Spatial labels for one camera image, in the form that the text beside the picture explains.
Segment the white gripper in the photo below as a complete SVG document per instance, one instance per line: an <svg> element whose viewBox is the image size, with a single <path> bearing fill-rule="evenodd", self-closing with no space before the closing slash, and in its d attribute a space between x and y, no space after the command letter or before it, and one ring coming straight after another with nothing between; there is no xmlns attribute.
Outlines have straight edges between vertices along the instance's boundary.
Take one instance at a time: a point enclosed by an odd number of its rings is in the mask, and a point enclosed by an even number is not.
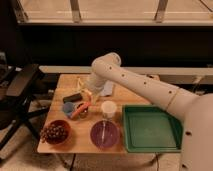
<svg viewBox="0 0 213 171"><path fill-rule="evenodd" d="M91 73L85 82L86 88L88 90L83 90L87 99L92 100L92 103L96 103L100 97L99 92L103 90L105 83L106 80L104 78L96 75L95 73Z"/></svg>

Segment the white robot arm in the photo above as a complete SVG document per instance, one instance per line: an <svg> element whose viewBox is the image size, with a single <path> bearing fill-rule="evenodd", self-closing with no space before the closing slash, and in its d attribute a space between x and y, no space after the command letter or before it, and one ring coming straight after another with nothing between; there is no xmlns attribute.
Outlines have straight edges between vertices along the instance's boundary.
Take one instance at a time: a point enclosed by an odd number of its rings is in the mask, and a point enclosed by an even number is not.
<svg viewBox="0 0 213 171"><path fill-rule="evenodd" d="M213 171L213 93L199 96L128 71L114 52L93 60L85 85L97 94L107 80L146 98L183 123L180 171Z"/></svg>

